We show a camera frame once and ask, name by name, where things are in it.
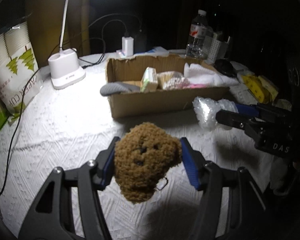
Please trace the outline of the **bubble wrap piece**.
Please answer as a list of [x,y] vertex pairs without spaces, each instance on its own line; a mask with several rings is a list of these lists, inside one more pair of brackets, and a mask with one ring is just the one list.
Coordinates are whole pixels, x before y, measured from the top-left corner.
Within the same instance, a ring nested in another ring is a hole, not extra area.
[[220,110],[238,113],[236,104],[227,99],[213,100],[211,98],[196,97],[193,101],[193,109],[196,114],[200,128],[206,132],[212,132],[216,128],[224,130],[232,129],[230,126],[219,124],[216,114]]

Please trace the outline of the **brown fuzzy plush toy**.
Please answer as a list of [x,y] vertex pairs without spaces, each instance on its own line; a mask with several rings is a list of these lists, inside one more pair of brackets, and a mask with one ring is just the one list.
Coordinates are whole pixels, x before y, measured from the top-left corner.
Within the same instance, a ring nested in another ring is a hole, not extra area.
[[121,194],[133,204],[152,198],[158,182],[181,163],[178,138],[150,122],[130,129],[115,144],[115,180]]

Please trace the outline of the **pink knitted item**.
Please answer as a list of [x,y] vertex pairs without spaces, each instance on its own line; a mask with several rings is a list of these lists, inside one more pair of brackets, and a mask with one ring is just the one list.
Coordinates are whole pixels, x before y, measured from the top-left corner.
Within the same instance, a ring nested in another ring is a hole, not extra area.
[[205,84],[189,84],[186,88],[197,89],[197,88],[207,88]]

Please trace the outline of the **white towel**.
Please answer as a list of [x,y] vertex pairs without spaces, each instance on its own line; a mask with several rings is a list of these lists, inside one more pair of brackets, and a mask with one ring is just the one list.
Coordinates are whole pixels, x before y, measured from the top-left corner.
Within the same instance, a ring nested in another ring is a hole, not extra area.
[[231,87],[239,84],[236,78],[219,74],[195,63],[185,63],[184,77],[188,79],[190,84],[206,87]]

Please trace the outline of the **grey dotted glove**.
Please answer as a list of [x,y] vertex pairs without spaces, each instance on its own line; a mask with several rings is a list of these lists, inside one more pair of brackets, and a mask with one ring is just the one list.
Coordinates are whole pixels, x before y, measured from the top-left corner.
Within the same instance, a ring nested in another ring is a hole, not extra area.
[[100,89],[102,96],[111,96],[113,94],[139,92],[140,87],[136,85],[130,85],[123,82],[111,82],[107,83]]

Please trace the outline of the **cartoon tissue packet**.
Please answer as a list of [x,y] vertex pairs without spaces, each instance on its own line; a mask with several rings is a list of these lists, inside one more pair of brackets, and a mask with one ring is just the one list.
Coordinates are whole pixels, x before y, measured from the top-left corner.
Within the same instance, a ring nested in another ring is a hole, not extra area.
[[159,83],[156,69],[152,67],[147,67],[141,79],[140,92],[154,92],[157,90],[158,85]]

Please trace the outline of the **yellow snack packet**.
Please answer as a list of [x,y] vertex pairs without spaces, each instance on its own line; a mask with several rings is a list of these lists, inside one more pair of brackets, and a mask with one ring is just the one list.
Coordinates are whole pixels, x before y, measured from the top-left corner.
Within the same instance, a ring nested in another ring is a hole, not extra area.
[[243,75],[242,80],[258,103],[267,104],[270,102],[270,92],[262,86],[262,82],[258,77],[253,75]]

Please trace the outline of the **pale yellow tissue pack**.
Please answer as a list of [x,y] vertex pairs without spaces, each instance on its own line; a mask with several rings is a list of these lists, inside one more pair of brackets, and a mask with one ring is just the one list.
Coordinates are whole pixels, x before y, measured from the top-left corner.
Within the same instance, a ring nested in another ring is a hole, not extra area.
[[261,81],[262,86],[270,93],[271,100],[274,101],[279,93],[278,88],[264,76],[258,76],[258,79]]

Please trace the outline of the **crumpled yellowish plastic bag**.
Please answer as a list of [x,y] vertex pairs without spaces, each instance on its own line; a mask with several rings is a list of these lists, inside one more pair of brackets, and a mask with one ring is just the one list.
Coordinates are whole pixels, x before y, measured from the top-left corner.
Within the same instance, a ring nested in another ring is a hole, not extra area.
[[288,111],[292,110],[292,104],[286,99],[279,99],[276,103],[276,107],[279,107],[281,109],[285,109]]

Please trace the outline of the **white embossed tablecloth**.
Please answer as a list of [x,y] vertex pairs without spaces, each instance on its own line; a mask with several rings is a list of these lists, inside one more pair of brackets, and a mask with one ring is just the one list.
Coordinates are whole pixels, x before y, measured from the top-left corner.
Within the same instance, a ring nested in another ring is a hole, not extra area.
[[[174,137],[186,137],[195,150],[220,167],[246,167],[260,189],[269,183],[273,157],[254,148],[239,129],[203,131],[192,109],[114,120],[104,63],[89,67],[85,78],[63,90],[53,88],[49,70],[41,71],[42,90],[21,121],[0,131],[0,207],[4,223],[17,235],[27,211],[52,169],[80,167],[132,127],[151,122]],[[183,165],[169,170],[159,191],[147,202],[132,204],[115,181],[99,193],[113,239],[187,239],[202,194],[189,183]]]

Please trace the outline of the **white perforated basket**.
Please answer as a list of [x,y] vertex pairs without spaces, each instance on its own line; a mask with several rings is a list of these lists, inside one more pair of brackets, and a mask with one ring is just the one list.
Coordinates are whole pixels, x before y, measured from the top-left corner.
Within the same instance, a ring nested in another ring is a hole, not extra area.
[[221,32],[213,33],[211,37],[207,36],[203,45],[205,63],[214,64],[218,59],[223,59],[229,43],[230,36]]

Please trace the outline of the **clear water bottle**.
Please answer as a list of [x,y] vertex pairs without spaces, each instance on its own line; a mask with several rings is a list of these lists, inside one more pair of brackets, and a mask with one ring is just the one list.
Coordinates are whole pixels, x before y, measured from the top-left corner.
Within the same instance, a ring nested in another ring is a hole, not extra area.
[[203,57],[203,43],[207,27],[204,25],[206,11],[198,10],[197,16],[192,20],[189,39],[186,46],[186,56],[194,58]]

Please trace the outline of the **white paper cup sleeve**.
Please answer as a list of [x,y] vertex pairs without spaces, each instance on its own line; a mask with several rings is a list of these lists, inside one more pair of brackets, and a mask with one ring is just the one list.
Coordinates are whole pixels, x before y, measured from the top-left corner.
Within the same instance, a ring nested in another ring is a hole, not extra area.
[[42,89],[38,70],[26,22],[0,34],[0,99],[14,117]]

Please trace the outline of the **white charger plug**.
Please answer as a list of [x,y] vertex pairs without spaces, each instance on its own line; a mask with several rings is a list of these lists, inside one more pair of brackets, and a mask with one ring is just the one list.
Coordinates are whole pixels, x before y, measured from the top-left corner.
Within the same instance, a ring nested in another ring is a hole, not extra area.
[[124,56],[134,55],[134,38],[122,37],[122,54]]

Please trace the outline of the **yellow curtain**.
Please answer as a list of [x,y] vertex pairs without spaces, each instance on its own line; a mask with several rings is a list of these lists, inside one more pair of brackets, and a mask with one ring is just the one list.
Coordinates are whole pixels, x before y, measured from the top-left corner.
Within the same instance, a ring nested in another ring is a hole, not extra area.
[[[27,26],[39,67],[47,66],[51,54],[59,52],[65,0],[25,0],[29,14]],[[81,32],[89,24],[89,0],[69,0],[63,48],[76,48],[82,56],[90,52],[90,45],[82,41],[89,32]]]

